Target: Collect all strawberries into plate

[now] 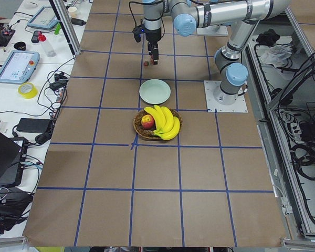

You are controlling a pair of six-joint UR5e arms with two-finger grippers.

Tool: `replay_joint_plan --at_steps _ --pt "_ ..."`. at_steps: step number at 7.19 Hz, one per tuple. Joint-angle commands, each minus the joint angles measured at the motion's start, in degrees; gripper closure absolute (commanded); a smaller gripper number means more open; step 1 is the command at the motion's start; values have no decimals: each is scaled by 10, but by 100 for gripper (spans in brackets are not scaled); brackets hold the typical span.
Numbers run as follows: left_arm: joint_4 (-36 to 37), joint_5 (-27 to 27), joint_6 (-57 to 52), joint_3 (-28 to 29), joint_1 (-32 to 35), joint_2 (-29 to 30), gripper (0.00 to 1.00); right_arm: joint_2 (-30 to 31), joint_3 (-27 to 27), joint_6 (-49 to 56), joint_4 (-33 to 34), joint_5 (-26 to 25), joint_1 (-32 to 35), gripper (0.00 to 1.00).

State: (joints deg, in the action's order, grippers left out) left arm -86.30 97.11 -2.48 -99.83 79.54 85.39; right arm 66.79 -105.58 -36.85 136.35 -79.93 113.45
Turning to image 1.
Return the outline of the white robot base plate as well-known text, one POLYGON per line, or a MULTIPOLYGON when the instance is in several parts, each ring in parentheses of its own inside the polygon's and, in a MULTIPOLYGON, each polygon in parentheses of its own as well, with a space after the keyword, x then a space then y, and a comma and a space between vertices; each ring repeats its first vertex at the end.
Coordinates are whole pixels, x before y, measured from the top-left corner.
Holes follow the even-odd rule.
POLYGON ((204 81, 206 106, 208 112, 247 113, 247 104, 240 88, 237 94, 226 94, 221 90, 221 81, 204 81))

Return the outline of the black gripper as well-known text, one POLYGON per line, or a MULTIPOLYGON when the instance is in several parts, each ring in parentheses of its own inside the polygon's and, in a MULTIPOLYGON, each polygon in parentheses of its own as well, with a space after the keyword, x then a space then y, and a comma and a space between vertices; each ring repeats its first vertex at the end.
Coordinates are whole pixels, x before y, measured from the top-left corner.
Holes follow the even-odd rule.
POLYGON ((159 60, 159 49, 158 42, 162 38, 162 29, 158 28, 155 30, 146 30, 145 33, 146 40, 148 41, 148 53, 153 59, 153 64, 157 65, 159 60))

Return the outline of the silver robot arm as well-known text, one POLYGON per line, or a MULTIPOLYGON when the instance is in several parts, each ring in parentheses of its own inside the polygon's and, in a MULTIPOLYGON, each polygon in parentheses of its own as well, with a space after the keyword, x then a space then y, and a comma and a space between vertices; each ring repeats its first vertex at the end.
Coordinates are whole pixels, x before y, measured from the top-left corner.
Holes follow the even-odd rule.
POLYGON ((248 77, 241 64, 241 53, 248 44, 259 21, 282 13, 290 1, 247 0, 198 3, 190 1, 141 1, 144 18, 133 29, 136 41, 145 34, 153 63, 159 59, 158 42, 162 38, 162 17, 170 16, 176 32, 183 37, 193 33, 227 36, 227 44, 215 53, 215 64, 221 83, 214 89, 214 99, 223 105, 236 102, 240 88, 248 77))

